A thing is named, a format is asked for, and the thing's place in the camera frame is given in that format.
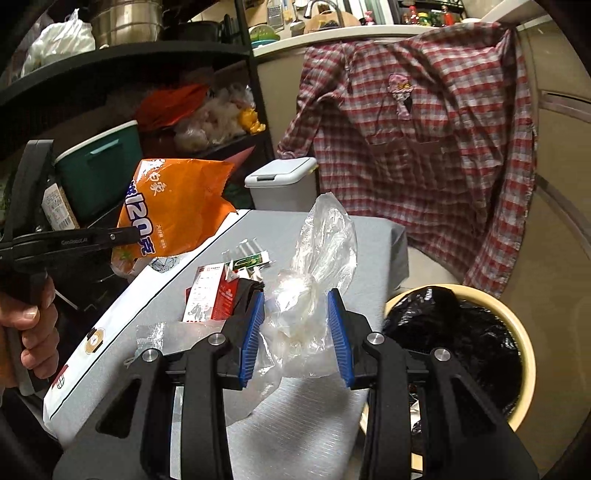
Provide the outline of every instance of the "teal container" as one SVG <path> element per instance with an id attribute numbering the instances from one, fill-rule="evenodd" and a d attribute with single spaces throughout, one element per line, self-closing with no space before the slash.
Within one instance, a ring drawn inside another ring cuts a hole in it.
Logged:
<path id="1" fill-rule="evenodd" d="M 135 120 L 89 138 L 57 157 L 56 173 L 81 225 L 123 201 L 141 159 Z"/>

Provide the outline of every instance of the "white box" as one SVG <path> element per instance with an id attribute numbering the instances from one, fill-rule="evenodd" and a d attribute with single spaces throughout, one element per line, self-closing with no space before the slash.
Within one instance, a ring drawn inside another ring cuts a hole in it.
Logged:
<path id="1" fill-rule="evenodd" d="M 309 212 L 318 195 L 317 169 L 314 157 L 273 160 L 246 177 L 244 184 L 257 210 Z"/>

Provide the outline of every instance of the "gray tablecloth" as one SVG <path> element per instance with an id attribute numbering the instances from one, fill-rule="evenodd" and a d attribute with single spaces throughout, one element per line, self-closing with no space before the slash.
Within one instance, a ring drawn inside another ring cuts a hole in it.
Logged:
<path id="1" fill-rule="evenodd" d="M 305 218 L 305 213 L 248 212 L 183 268 L 143 309 L 138 308 L 133 321 L 82 378 L 52 422 L 88 417 L 95 405 L 85 398 L 87 392 L 97 388 L 97 384 L 104 388 L 111 381 L 113 359 L 133 355 L 136 326 L 182 317 L 184 302 L 180 299 L 192 285 L 198 266 L 217 263 L 223 251 L 245 238 L 256 237 L 273 260 L 264 270 L 264 276 L 276 275 L 289 266 Z M 343 301 L 348 310 L 362 313 L 372 328 L 379 330 L 384 304 L 408 276 L 406 235 L 402 226 L 385 219 L 353 217 L 353 222 L 358 239 L 358 267 Z M 284 378 L 279 389 L 252 415 L 228 427 L 234 477 L 237 480 L 341 479 L 365 397 L 365 391 L 348 390 L 338 375 L 316 380 Z M 174 437 L 171 476 L 179 478 L 178 453 L 174 453 L 178 449 L 178 437 Z"/>

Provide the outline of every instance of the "orange snack bag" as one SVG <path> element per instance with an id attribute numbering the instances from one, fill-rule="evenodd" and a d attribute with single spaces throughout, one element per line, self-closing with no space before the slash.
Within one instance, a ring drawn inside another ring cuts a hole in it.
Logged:
<path id="1" fill-rule="evenodd" d="M 234 165 L 193 158 L 142 160 L 125 196 L 119 227 L 134 226 L 137 244 L 113 249 L 111 266 L 128 276 L 137 259 L 194 250 L 236 210 L 222 198 Z"/>

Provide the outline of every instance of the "stainless steel bowl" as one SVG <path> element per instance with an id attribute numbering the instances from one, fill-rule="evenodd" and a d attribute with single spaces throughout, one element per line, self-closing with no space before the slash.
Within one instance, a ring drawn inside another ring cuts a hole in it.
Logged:
<path id="1" fill-rule="evenodd" d="M 96 48 L 156 41 L 162 32 L 162 0 L 97 0 L 91 10 Z"/>

